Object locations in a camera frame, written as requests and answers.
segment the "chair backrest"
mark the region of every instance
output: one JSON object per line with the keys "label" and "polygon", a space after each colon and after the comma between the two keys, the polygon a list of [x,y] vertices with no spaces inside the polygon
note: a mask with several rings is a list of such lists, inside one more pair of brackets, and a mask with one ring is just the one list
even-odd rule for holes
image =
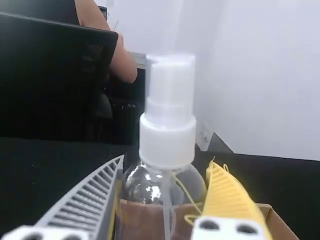
{"label": "chair backrest", "polygon": [[0,12],[0,136],[86,140],[117,39]]}

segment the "screw hole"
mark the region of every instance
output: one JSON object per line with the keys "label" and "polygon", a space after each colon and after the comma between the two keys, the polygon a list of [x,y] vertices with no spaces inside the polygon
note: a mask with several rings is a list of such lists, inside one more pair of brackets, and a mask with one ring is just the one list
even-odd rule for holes
{"label": "screw hole", "polygon": [[39,233],[32,233],[23,240],[42,240],[42,235]]}
{"label": "screw hole", "polygon": [[81,237],[77,236],[77,235],[70,235],[65,237],[63,240],[82,240]]}
{"label": "screw hole", "polygon": [[208,230],[219,230],[218,224],[216,224],[214,221],[203,221],[200,224],[200,228],[202,229],[208,229]]}
{"label": "screw hole", "polygon": [[252,226],[249,225],[240,225],[236,228],[236,230],[240,233],[244,234],[257,234],[257,230],[254,229]]}

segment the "spray bottle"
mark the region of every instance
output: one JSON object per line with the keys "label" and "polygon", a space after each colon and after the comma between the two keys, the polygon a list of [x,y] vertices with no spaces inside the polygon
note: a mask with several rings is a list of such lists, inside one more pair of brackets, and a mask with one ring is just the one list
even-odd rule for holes
{"label": "spray bottle", "polygon": [[206,185],[191,165],[195,57],[147,56],[145,112],[140,117],[137,165],[123,176],[117,208],[117,240],[189,240],[184,216],[195,214]]}

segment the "black table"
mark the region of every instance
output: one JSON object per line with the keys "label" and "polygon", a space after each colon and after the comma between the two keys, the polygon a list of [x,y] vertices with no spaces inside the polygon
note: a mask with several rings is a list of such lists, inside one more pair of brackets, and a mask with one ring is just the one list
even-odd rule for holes
{"label": "black table", "polygon": [[[0,234],[33,225],[66,192],[108,160],[137,147],[0,138]],[[215,154],[196,151],[202,175]],[[269,203],[300,237],[319,239],[320,162],[217,154],[216,162],[245,186],[254,201]]]}

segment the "white spray nozzle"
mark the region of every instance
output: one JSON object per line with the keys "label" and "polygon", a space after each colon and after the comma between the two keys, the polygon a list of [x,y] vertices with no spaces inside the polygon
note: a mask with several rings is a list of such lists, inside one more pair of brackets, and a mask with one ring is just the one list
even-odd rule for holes
{"label": "white spray nozzle", "polygon": [[193,118],[195,57],[147,56],[145,117],[155,125],[178,127]]}
{"label": "white spray nozzle", "polygon": [[172,170],[194,159],[195,62],[195,57],[189,54],[147,56],[139,154],[148,165]]}

